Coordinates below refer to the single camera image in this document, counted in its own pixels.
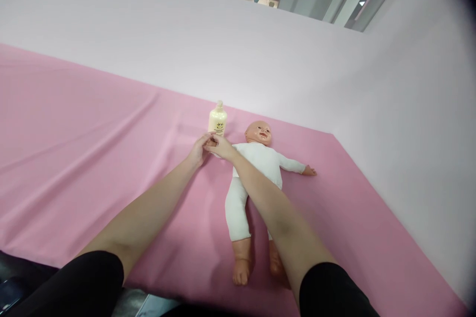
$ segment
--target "doll head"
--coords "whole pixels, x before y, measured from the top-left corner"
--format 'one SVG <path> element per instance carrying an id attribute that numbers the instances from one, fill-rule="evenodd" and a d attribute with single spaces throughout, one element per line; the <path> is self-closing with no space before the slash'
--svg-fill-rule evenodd
<path id="1" fill-rule="evenodd" d="M 244 132 L 246 142 L 258 142 L 264 146 L 271 144 L 271 127 L 265 121 L 255 121 Z"/>

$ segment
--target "white onesie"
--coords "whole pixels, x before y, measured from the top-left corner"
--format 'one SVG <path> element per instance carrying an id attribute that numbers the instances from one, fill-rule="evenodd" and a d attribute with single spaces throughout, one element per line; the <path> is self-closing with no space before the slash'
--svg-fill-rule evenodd
<path id="1" fill-rule="evenodd" d="M 302 173 L 306 166 L 296 160 L 286 158 L 274 149 L 264 146 L 261 143 L 251 142 L 235 144 L 233 147 L 242 154 L 258 171 L 263 173 L 279 189 L 283 188 L 281 170 Z M 228 231 L 232 241 L 249 238 L 248 220 L 244 207 L 248 193 L 241 184 L 237 170 L 233 167 L 233 178 L 230 183 L 227 198 L 225 201 L 225 214 L 227 217 Z"/>

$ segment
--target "pink fabric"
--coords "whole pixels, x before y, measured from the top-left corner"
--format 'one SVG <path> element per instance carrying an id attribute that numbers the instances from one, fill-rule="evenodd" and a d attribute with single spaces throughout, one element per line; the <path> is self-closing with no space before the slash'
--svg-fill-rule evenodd
<path id="1" fill-rule="evenodd" d="M 0 248 L 63 266 L 186 156 L 213 107 L 1 45 Z M 234 143 L 243 141 L 251 121 L 261 119 L 227 111 L 227 137 Z M 284 191 L 382 316 L 464 311 L 332 135 L 266 120 L 273 147 L 319 174 L 283 172 Z M 232 284 L 224 211 L 231 176 L 227 162 L 210 157 L 127 285 L 253 315 L 298 316 L 292 294 L 270 279 L 266 228 L 252 204 L 256 265 L 247 287 Z"/>

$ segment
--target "lotion bottle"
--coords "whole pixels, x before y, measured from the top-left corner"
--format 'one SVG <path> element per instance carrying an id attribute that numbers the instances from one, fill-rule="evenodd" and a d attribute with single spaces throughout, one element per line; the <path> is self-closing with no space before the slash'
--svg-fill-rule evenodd
<path id="1" fill-rule="evenodd" d="M 227 126 L 227 112 L 223 110 L 223 102 L 218 101 L 217 107 L 210 112 L 208 131 L 216 131 L 217 135 L 223 136 Z"/>

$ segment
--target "human hand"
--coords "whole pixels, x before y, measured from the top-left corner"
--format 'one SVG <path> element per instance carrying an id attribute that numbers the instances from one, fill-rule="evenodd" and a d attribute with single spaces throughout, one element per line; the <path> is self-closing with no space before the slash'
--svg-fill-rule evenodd
<path id="1" fill-rule="evenodd" d="M 206 151 L 217 154 L 222 159 L 232 161 L 238 155 L 238 151 L 223 136 L 212 135 L 211 141 L 203 147 Z"/>
<path id="2" fill-rule="evenodd" d="M 311 168 L 311 166 L 307 165 L 304 171 L 301 173 L 304 176 L 317 176 L 317 172 L 314 168 Z"/>
<path id="3" fill-rule="evenodd" d="M 205 162 L 209 152 L 204 150 L 204 145 L 211 141 L 213 134 L 215 134 L 215 131 L 205 133 L 193 144 L 192 150 L 187 157 L 193 166 L 200 167 Z"/>

